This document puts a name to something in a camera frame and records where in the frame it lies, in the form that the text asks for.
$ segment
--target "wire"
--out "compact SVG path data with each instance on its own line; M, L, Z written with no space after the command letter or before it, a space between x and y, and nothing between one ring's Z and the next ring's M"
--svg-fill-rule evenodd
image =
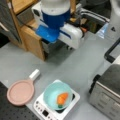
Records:
M10 2L11 2L12 11L13 11L13 13L14 13L14 15L15 15L12 0L10 0ZM18 17L16 17L16 18L17 18L17 20L18 20L22 25L25 25L26 27L30 28L30 29L33 30L33 31L36 30L36 28L34 28L34 27L30 26L30 25L25 24L25 23L24 23L22 20L20 20Z
M101 19L104 20L106 23L109 22L109 21L107 21L104 17L99 16L99 15L97 15L97 14L95 14L95 13L92 13L92 12L89 12L89 11L82 11L81 13L89 13L89 14L92 14L92 15L95 15L95 16L101 18Z

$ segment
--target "black cable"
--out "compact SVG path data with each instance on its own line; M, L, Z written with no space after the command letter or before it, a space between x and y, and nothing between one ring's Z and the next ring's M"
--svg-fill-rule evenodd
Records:
M89 13L89 14L95 15L95 16L101 18L102 20L104 20L106 23L108 23L108 21L104 17L99 16L99 15L97 15L95 13L92 13L92 12L89 12L89 11L82 11L81 13Z
M11 2L12 11L13 11L14 15L16 15L15 12L14 12L14 7L13 7L12 0L10 0L10 2ZM30 26L30 25L25 24L25 23L24 23L22 20L20 20L18 17L16 17L16 18L17 18L17 20L18 20L22 25L25 25L26 27L30 28L30 29L33 30L33 31L36 30L36 28L34 28L34 27Z
M120 38L108 49L108 51L105 53L104 58L110 62L113 63L115 61L115 58L110 55L110 53L120 44Z

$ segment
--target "stove knob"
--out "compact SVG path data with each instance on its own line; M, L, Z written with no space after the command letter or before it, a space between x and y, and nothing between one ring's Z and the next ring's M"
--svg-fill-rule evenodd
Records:
M39 101L36 101L36 104L38 104L39 103Z

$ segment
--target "blue robot part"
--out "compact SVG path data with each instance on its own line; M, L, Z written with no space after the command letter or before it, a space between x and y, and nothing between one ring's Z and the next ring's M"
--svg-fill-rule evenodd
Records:
M40 25L36 30L36 34L44 38L50 43L56 42L59 37L59 29L51 29Z

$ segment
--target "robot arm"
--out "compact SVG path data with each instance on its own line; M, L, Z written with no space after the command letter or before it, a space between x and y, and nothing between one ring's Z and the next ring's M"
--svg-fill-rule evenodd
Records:
M74 49L79 48L82 31L66 23L70 19L70 0L41 0L32 11L39 26L37 35L51 43L61 40Z

